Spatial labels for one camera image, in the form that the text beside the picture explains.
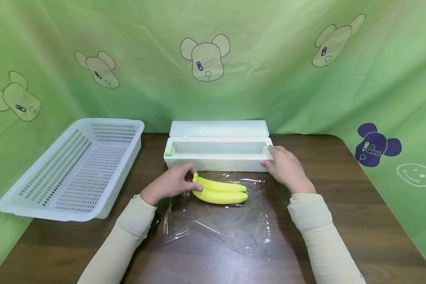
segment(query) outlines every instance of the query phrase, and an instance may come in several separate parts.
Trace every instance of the left hand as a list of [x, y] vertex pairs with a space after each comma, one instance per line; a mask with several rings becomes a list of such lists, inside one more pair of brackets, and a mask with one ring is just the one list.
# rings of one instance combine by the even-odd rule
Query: left hand
[[158, 201], [166, 197], [185, 191], [202, 191], [204, 189], [201, 185], [192, 182], [196, 172], [192, 163], [175, 165], [144, 188], [140, 197], [151, 206], [156, 206]]

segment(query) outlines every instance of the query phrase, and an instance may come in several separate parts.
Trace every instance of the right hand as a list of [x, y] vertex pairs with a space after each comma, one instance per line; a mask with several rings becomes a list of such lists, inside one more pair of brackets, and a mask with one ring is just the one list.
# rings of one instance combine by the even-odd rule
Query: right hand
[[261, 161], [260, 164], [267, 168], [278, 182], [287, 186], [292, 194], [316, 193], [296, 156], [282, 146], [269, 145], [269, 151], [273, 162]]

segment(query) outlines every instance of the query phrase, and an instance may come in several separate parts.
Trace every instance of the wooden table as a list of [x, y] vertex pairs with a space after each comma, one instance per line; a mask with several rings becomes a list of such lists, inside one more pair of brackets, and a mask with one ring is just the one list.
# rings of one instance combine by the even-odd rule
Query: wooden table
[[[142, 136], [141, 152], [108, 218], [85, 223], [33, 220], [0, 267], [0, 284], [76, 283], [130, 198], [165, 171], [167, 138]], [[300, 159], [368, 284], [426, 284], [424, 258], [341, 140], [327, 135], [272, 135], [272, 140]], [[136, 251], [123, 283], [315, 283], [303, 239], [287, 212], [287, 189], [267, 173], [234, 175], [265, 181], [270, 259], [244, 256], [201, 233], [164, 245], [159, 224]], [[167, 203], [159, 204], [162, 215]]]

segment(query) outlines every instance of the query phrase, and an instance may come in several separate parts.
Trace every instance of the yellow banana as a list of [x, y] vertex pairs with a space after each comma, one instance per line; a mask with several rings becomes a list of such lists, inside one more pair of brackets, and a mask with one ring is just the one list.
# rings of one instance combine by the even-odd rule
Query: yellow banana
[[248, 194], [241, 191], [213, 191], [204, 187], [203, 191], [193, 191], [195, 197], [214, 204], [238, 204], [248, 199]]
[[225, 183], [225, 182], [218, 182], [218, 181], [214, 181], [214, 180], [204, 179], [203, 177], [200, 177], [197, 173], [194, 174], [192, 181], [195, 182], [195, 183], [198, 183], [203, 188], [208, 188], [208, 189], [211, 189], [213, 191], [245, 192], [247, 190], [246, 186], [244, 186], [244, 185], [238, 185], [236, 183]]

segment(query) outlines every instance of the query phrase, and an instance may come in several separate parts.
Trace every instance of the cartoon bear face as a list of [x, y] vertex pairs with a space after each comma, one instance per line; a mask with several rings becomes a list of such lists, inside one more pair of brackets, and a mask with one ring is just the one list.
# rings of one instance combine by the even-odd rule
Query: cartoon bear face
[[28, 83], [18, 72], [9, 73], [11, 83], [0, 90], [0, 111], [12, 110], [21, 120], [34, 120], [42, 108], [41, 101], [28, 92]]
[[377, 132], [374, 123], [360, 125], [358, 133], [364, 139], [355, 149], [355, 158], [366, 167], [376, 167], [383, 155], [392, 157], [402, 152], [401, 141], [396, 138], [387, 139]]
[[19, 83], [9, 84], [3, 91], [3, 99], [22, 120], [31, 121], [41, 109], [41, 102]]
[[218, 80], [224, 74], [222, 57], [230, 51], [229, 39], [216, 35], [212, 42], [197, 44], [193, 39], [183, 39], [181, 53], [184, 59], [192, 62], [192, 75], [199, 81]]
[[115, 69], [114, 59], [104, 51], [99, 51], [97, 57], [87, 57], [80, 51], [75, 52], [77, 62], [91, 72], [96, 83], [106, 88], [118, 88], [120, 81], [112, 70]]
[[335, 61], [346, 47], [348, 39], [360, 30], [365, 20], [365, 14], [359, 14], [348, 26], [336, 29], [332, 24], [326, 27], [316, 41], [319, 50], [312, 58], [312, 64], [323, 67]]

